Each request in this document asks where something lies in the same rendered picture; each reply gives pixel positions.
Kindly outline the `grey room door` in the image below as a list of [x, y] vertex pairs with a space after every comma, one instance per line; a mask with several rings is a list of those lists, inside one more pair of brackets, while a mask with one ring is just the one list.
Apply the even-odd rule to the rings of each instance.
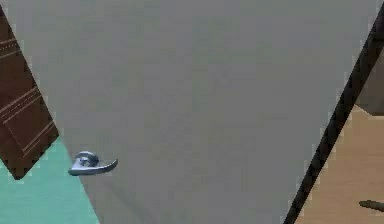
[[60, 132], [0, 224], [289, 224], [383, 5], [0, 0]]

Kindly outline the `dark brown wooden cabinet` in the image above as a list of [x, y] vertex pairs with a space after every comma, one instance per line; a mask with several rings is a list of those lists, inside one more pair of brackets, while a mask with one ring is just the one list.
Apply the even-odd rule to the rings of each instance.
[[22, 179], [59, 132], [0, 6], [0, 160]]

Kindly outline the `small dark flat object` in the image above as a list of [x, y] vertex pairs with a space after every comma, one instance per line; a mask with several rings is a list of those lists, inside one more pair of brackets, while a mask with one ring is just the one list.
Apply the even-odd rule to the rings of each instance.
[[373, 200], [364, 200], [364, 201], [360, 201], [359, 205], [365, 208], [384, 212], [384, 203], [382, 202], [373, 201]]

